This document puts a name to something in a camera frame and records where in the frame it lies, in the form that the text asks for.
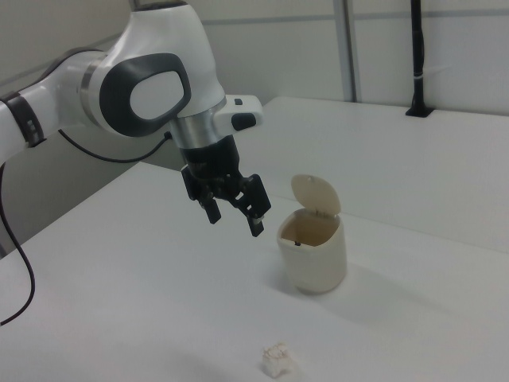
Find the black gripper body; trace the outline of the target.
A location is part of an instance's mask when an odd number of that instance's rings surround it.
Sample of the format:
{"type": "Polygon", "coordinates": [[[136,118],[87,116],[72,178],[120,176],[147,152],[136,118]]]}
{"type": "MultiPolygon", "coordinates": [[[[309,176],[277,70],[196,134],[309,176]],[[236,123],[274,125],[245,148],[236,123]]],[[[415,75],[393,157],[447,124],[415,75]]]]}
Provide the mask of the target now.
{"type": "Polygon", "coordinates": [[[186,167],[181,171],[187,187],[201,182],[239,187],[243,176],[239,172],[239,152],[232,135],[209,146],[181,149],[186,167]]]}

